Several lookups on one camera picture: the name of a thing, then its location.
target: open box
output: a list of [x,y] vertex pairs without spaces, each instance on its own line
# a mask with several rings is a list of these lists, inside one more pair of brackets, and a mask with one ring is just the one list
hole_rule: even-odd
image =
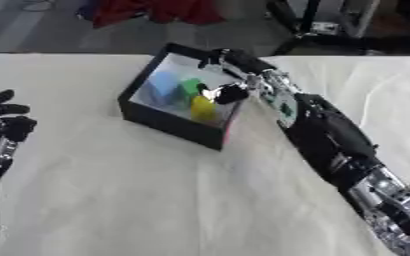
[[221,150],[241,102],[216,106],[216,120],[200,122],[191,118],[190,109],[179,102],[166,106],[153,104],[148,100],[146,90],[149,77],[161,71],[175,74],[183,81],[198,78],[211,89],[234,82],[234,78],[212,67],[198,68],[207,54],[182,45],[168,44],[119,96],[124,119]]

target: white tablecloth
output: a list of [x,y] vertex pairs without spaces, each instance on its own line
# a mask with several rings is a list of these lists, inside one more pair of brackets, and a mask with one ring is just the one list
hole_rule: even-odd
[[[0,255],[392,255],[255,100],[222,152],[123,121],[116,98],[150,59],[0,54],[0,90],[39,121],[2,183]],[[410,58],[268,60],[410,181]]]

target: foam cube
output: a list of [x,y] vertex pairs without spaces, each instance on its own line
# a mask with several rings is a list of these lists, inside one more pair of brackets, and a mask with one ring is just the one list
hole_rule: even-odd
[[191,117],[196,121],[213,122],[216,120],[216,105],[203,96],[196,96],[191,104]]
[[181,91],[180,93],[182,95],[183,101],[188,107],[191,106],[191,103],[194,97],[199,95],[199,90],[197,89],[197,85],[201,83],[202,82],[197,78],[182,81],[180,83],[180,91]]
[[168,71],[159,71],[152,74],[148,80],[153,103],[159,106],[171,104],[175,100],[175,91],[179,86],[178,77]]

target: blue cube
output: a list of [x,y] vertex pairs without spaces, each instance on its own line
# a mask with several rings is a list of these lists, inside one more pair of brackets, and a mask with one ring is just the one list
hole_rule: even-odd
[[153,103],[164,106],[175,100],[175,92],[179,84],[180,80],[175,74],[169,71],[158,71],[148,78],[146,86],[149,87]]

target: red cloth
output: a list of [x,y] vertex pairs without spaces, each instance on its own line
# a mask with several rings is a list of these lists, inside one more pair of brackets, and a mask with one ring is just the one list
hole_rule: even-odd
[[208,24],[222,21],[213,0],[101,0],[94,19],[102,27],[129,19],[136,12],[147,10],[155,22],[167,23],[180,19],[187,23]]

